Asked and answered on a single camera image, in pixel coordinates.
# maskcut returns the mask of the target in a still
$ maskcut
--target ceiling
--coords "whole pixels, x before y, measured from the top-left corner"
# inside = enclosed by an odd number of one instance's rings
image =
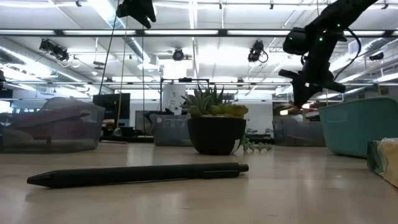
[[[67,6],[56,7],[59,4],[74,4],[75,1],[68,0],[35,0],[35,1],[1,1],[0,4],[0,29],[109,29],[108,23],[100,16],[90,4],[91,1],[80,1],[82,7]],[[219,9],[219,0],[197,0],[197,16],[190,19],[189,0],[153,0],[157,10],[157,22],[152,23],[153,29],[291,29],[303,27],[313,20],[318,11],[315,9],[303,10],[300,6],[316,6],[316,0],[273,0],[274,9],[269,9],[269,1],[260,0],[222,0],[223,9]],[[319,0],[322,11],[329,1]],[[384,1],[374,5],[374,9],[368,9],[351,26],[351,29],[362,30],[384,30],[396,29],[398,20],[396,17],[398,1],[388,0],[390,7],[382,10]],[[129,18],[123,18],[128,23],[128,29],[142,29],[142,25]],[[191,37],[137,37],[135,40],[143,46],[144,52],[149,55],[156,55],[159,64],[165,65],[171,61],[170,52],[175,48],[181,48],[187,55],[193,55],[193,43],[195,48],[198,78],[210,78],[215,82],[231,82],[238,78],[244,78],[245,82],[289,82],[279,77],[277,72],[283,68],[297,71],[302,68],[300,57],[289,56],[282,50],[284,38],[261,38],[266,51],[269,53],[267,63],[259,67],[259,63],[249,63],[247,60],[249,49],[255,37],[196,37],[193,42]],[[0,46],[6,41],[16,43],[21,49],[28,49],[30,52],[42,55],[39,45],[40,37],[0,37]],[[106,52],[110,38],[100,37],[96,52],[96,39],[92,37],[51,37],[51,41],[68,49],[71,59],[62,63],[68,65],[73,56],[79,59],[80,66],[73,67],[78,63],[72,62],[66,69],[72,73],[79,74],[88,80],[101,80],[102,70],[95,70],[93,61],[105,62]],[[368,43],[374,39],[362,39]],[[118,80],[122,71],[124,77],[131,80],[146,81],[160,80],[160,72],[145,71],[138,69],[141,64],[134,52],[127,47],[126,59],[123,64],[124,41],[120,37],[113,38],[110,48],[110,55],[106,66],[106,77],[114,77]],[[331,62],[337,61],[347,55],[348,44],[339,43]],[[358,60],[346,69],[341,78],[349,77],[368,68],[375,67],[389,60],[396,59],[395,45],[391,44],[384,49],[385,58],[378,62],[369,62],[365,65],[364,60]],[[55,59],[50,55],[44,55],[42,59],[48,60],[54,65]],[[192,60],[184,61],[187,66],[187,76],[194,77]],[[378,75],[378,70],[373,72],[373,77]],[[368,74],[364,74],[351,82],[368,82]],[[124,86],[123,88],[142,88],[142,86]],[[258,89],[276,89],[277,86],[259,86]]]

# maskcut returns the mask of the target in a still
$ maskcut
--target black pen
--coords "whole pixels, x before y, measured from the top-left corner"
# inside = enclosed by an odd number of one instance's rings
[[[248,165],[237,162],[71,169],[34,175],[27,179],[27,183],[50,188],[82,187],[157,180],[233,178],[248,170]]]

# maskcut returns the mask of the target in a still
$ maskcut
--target plastic bin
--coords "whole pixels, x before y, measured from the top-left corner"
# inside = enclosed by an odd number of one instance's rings
[[[150,118],[156,146],[192,146],[187,124],[189,115],[152,114]]]
[[[387,97],[320,108],[327,148],[336,154],[367,157],[368,141],[398,137],[398,103]]]
[[[0,114],[0,151],[73,152],[96,149],[105,109],[52,98],[34,113]]]
[[[302,122],[293,118],[272,122],[275,144],[281,146],[325,146],[322,124],[319,121]]]

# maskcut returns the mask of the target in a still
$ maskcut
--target white cylinder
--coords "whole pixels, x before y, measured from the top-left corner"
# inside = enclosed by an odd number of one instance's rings
[[[163,90],[163,107],[180,115],[182,110],[180,104],[185,102],[181,96],[185,96],[185,85],[166,85]]]

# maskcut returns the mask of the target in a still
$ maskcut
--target computer monitor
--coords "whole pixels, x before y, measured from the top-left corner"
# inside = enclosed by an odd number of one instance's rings
[[[104,119],[117,120],[119,99],[119,94],[95,95],[93,96],[93,103],[105,108]],[[119,119],[130,119],[130,93],[122,94]]]

